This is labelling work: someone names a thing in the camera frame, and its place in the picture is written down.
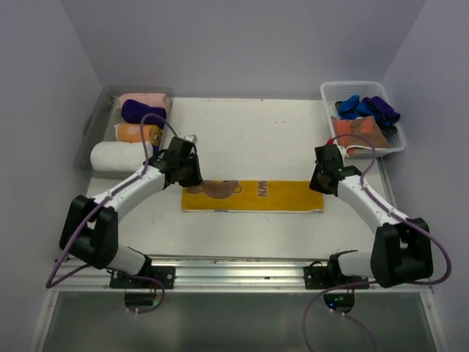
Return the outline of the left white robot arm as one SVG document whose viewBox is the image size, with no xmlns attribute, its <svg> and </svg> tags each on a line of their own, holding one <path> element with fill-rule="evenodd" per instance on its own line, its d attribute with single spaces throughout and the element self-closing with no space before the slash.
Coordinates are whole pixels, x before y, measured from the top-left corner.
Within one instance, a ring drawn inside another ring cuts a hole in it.
<svg viewBox="0 0 469 352">
<path fill-rule="evenodd" d="M 169 146 L 115 187 L 94 197 L 78 196 L 70 204 L 59 247 L 59 267 L 72 255 L 84 268 L 106 269 L 117 275 L 113 288 L 162 288 L 148 255 L 119 242 L 119 223 L 135 207 L 173 184 L 202 184 L 196 145 L 175 136 Z"/>
</svg>

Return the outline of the yellow bear towel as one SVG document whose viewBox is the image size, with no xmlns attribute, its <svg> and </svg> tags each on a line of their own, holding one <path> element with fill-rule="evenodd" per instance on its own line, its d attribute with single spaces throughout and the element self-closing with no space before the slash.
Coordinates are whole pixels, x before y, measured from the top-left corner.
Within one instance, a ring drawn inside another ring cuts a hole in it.
<svg viewBox="0 0 469 352">
<path fill-rule="evenodd" d="M 323 207 L 323 195 L 308 181 L 205 180 L 182 191 L 188 212 L 313 213 Z"/>
</svg>

